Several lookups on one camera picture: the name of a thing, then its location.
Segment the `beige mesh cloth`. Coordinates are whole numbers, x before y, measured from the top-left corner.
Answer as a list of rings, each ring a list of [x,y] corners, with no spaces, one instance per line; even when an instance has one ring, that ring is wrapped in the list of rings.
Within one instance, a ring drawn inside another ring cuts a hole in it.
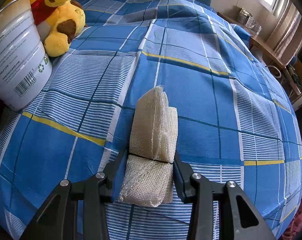
[[[138,100],[135,108],[119,193],[122,202],[145,207],[172,202],[177,138],[177,109],[169,106],[163,86],[156,86]]]

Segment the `blue plaid bed quilt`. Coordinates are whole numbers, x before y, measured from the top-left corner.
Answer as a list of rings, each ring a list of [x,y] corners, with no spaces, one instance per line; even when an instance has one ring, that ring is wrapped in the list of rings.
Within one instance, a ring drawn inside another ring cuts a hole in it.
[[[129,141],[135,105],[162,85],[181,159],[234,180],[275,237],[301,202],[302,142],[283,87],[239,28],[194,0],[80,0],[88,28],[21,113],[0,104],[0,226],[18,239],[63,179],[101,171]]]

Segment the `white metal formula can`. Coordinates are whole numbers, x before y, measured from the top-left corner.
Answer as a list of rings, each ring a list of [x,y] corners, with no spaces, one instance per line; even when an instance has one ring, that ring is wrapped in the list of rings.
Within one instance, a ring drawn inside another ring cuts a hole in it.
[[[0,99],[13,111],[29,105],[52,73],[29,0],[0,10]]]

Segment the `wooden desk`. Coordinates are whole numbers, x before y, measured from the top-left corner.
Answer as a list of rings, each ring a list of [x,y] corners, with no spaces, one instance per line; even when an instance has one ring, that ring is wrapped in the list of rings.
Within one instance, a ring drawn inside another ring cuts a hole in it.
[[[237,24],[241,26],[244,30],[246,30],[250,35],[250,49],[253,46],[256,46],[259,48],[263,53],[265,53],[277,66],[279,66],[282,69],[283,74],[288,79],[293,91],[300,96],[302,93],[296,83],[294,82],[293,78],[290,75],[290,72],[287,70],[286,66],[283,64],[283,62],[280,60],[278,56],[276,56],[275,52],[258,36],[255,35],[252,30],[247,28],[245,25],[239,23],[238,21],[234,20],[233,18],[230,18],[229,16],[226,16],[220,12],[217,12],[217,15],[226,20],[229,23]]]

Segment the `beige window curtain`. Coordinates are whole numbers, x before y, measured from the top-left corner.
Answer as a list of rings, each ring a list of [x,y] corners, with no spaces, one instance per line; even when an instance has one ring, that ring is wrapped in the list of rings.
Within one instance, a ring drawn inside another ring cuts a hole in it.
[[[267,39],[267,45],[285,66],[302,46],[302,15],[291,0]]]

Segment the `yellow giraffe plush toy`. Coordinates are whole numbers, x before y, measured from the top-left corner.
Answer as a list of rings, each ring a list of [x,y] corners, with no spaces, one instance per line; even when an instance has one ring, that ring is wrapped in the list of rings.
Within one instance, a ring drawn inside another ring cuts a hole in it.
[[[37,31],[50,57],[66,53],[85,26],[85,13],[73,0],[29,0]]]

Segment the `clear containers on desk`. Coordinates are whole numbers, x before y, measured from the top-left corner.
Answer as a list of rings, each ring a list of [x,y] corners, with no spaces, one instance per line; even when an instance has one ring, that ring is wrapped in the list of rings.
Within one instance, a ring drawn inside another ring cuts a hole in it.
[[[255,35],[259,35],[262,30],[262,26],[254,19],[253,15],[244,8],[240,9],[237,20]]]

